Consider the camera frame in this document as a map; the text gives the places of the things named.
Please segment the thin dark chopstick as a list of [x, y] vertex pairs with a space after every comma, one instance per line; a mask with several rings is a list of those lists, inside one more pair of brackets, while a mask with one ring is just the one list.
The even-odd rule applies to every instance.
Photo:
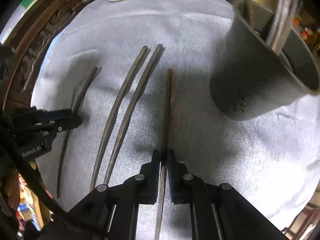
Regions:
[[[85, 80], [84, 85], [83, 85], [78, 97], [76, 98], [76, 101], [75, 101], [73, 108], [72, 108], [72, 112], [74, 115], [76, 115], [78, 113], [81, 102], [84, 99], [85, 94], [86, 94], [90, 84], [92, 83], [97, 71], [98, 71], [98, 67], [93, 67], [93, 69], [89, 73], [87, 79]], [[66, 135], [64, 137], [63, 144], [62, 144], [62, 150], [61, 150], [60, 160], [59, 160], [59, 168], [58, 168], [58, 173], [57, 173], [57, 185], [56, 185], [56, 197], [57, 198], [60, 198], [62, 166], [63, 166], [63, 160], [65, 158], [66, 147], [68, 144], [68, 138], [69, 138], [70, 133], [71, 133], [70, 130], [68, 130], [66, 132]]]

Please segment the dark wooden chopstick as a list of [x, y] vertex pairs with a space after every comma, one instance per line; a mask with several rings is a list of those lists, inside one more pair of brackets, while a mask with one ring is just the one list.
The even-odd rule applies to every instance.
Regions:
[[167, 153], [169, 142], [169, 128], [170, 128], [170, 112], [171, 112], [171, 91], [172, 91], [172, 69], [167, 71], [166, 91], [165, 91], [165, 109], [164, 109], [164, 123], [163, 123], [163, 142], [161, 146], [161, 173], [159, 180], [159, 198], [156, 216], [156, 227], [154, 240], [158, 240], [161, 232], [163, 205], [165, 197], [165, 186], [167, 180]]

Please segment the grey chopstick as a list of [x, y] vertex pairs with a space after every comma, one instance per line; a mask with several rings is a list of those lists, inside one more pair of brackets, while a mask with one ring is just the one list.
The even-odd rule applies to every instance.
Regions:
[[118, 156], [118, 153], [120, 151], [120, 148], [122, 146], [122, 143], [123, 143], [123, 140], [124, 140], [124, 137], [125, 137], [125, 134], [127, 132], [127, 129], [128, 129], [128, 126], [130, 124], [130, 120], [131, 120], [131, 116], [132, 116], [132, 113], [135, 109], [135, 106], [137, 104], [137, 101], [139, 99], [139, 97], [143, 94], [143, 88], [145, 87], [145, 85], [147, 84], [148, 82], [148, 78], [150, 76], [150, 73], [151, 73], [151, 70], [153, 68], [153, 66], [155, 65], [155, 62], [162, 50], [163, 46], [161, 44], [158, 44], [155, 51], [153, 52], [141, 78], [140, 78], [140, 81], [136, 87], [136, 90], [130, 100], [130, 103], [128, 105], [128, 108], [125, 112], [125, 115], [124, 115], [124, 118], [121, 122], [121, 125], [120, 125], [120, 129], [118, 131], [118, 135], [117, 135], [117, 138], [116, 138], [116, 142], [115, 142], [115, 145], [114, 145], [114, 148], [113, 148], [113, 151], [112, 151], [112, 154], [111, 154], [111, 157], [110, 157], [110, 161], [108, 163], [108, 167], [107, 167], [107, 171], [106, 171], [106, 175], [105, 175], [105, 178], [104, 178], [104, 184], [108, 186], [109, 184], [109, 181], [110, 181], [110, 178], [111, 178], [111, 174], [112, 174], [112, 171], [113, 171], [113, 168], [114, 168], [114, 165], [116, 163], [116, 159], [117, 159], [117, 156]]
[[134, 63], [132, 64], [131, 68], [129, 69], [127, 76], [125, 77], [124, 82], [121, 85], [119, 93], [118, 93], [118, 95], [114, 101], [114, 104], [112, 106], [112, 109], [109, 113], [107, 122], [104, 127], [103, 135], [101, 137], [98, 154], [97, 154], [95, 164], [94, 164], [93, 174], [92, 174], [91, 183], [90, 183], [90, 190], [91, 191], [95, 188], [95, 184], [96, 184], [97, 177], [99, 174], [100, 166], [101, 166], [104, 154], [105, 154], [106, 146], [108, 144], [108, 141], [110, 139], [111, 133], [114, 128], [114, 125], [116, 123], [119, 108], [121, 106], [121, 103], [123, 101], [124, 96], [128, 93], [129, 89], [131, 88], [132, 82], [135, 79], [137, 72], [139, 71], [139, 68], [142, 64], [142, 60], [144, 59], [144, 56], [147, 51], [148, 51], [147, 46], [143, 46], [142, 49], [140, 50]]

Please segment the engraved steel chopstick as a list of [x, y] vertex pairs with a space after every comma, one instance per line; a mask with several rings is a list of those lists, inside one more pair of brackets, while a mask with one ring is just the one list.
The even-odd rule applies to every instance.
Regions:
[[254, 29], [254, 10], [252, 0], [244, 0], [244, 19], [247, 21], [250, 28]]

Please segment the dark carved wooden sideboard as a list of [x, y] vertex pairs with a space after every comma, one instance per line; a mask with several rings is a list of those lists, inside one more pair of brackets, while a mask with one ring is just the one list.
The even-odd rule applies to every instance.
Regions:
[[1, 112], [30, 107], [33, 88], [52, 40], [94, 0], [1, 2]]

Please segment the grey cloth table mat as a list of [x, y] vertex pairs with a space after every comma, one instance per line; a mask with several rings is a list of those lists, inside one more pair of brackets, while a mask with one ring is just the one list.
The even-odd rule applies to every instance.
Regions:
[[231, 184], [277, 228], [284, 229], [311, 199], [319, 182], [319, 98], [245, 122], [214, 105], [209, 79], [233, 22], [224, 0], [125, 0], [89, 3], [53, 39], [31, 104], [53, 111], [71, 108], [93, 67], [99, 73], [79, 108], [80, 127], [59, 133], [50, 153], [37, 160], [42, 179], [64, 210], [89, 193], [109, 112], [143, 46], [163, 46], [133, 112], [110, 185], [140, 171], [162, 143], [167, 70], [173, 71], [169, 146], [205, 182]]

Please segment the grey utensil holder cup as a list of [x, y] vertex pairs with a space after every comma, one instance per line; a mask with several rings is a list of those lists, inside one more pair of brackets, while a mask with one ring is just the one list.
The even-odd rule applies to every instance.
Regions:
[[319, 94], [319, 66], [308, 46], [291, 29], [280, 55], [265, 42], [273, 12], [253, 4], [254, 28], [243, 18], [244, 1], [233, 3], [234, 21], [222, 42], [210, 77], [217, 108], [233, 120], [249, 120]]

